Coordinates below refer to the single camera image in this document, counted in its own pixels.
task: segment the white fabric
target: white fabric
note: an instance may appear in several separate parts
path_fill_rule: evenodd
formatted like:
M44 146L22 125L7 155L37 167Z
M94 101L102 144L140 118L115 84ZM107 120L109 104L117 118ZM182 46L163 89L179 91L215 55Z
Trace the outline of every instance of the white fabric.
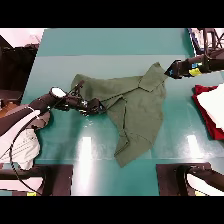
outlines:
M33 129L25 129L20 133L12 148L12 160L23 170L33 166L33 159L39 154L40 144ZM10 163L9 151L0 159L0 163Z
M216 128L224 131L224 83L210 92L197 96L200 105L206 110Z

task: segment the teal tabletop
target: teal tabletop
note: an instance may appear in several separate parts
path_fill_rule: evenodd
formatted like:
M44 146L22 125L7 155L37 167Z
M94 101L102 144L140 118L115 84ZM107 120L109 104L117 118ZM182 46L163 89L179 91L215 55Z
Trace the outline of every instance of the teal tabletop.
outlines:
M47 29L22 103L53 86L69 91L78 73L102 79L144 75L157 61L166 70L174 60L192 56L186 29ZM222 75L168 78L156 142L123 168L114 159L118 131L108 116L77 111L52 111L49 125L37 132L41 152L35 161L73 164L72 195L159 195L156 164L210 162L224 173L224 143L210 138L191 98L196 84L218 85Z

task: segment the pile of clothes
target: pile of clothes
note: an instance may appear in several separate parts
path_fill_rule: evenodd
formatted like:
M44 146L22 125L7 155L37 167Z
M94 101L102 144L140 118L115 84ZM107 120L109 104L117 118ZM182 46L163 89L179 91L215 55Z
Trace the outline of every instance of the pile of clothes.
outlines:
M195 86L192 96L199 108L211 137L215 140L224 139L224 83L219 86Z

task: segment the olive green shirt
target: olive green shirt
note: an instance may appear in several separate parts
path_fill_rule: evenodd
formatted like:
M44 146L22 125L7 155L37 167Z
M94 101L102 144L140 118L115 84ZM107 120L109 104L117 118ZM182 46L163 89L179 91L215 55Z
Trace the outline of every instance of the olive green shirt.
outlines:
M103 80L77 74L72 82L73 88L84 80L83 98L98 98L107 108L119 131L114 156L121 167L153 147L163 121L164 72L157 62L144 76Z

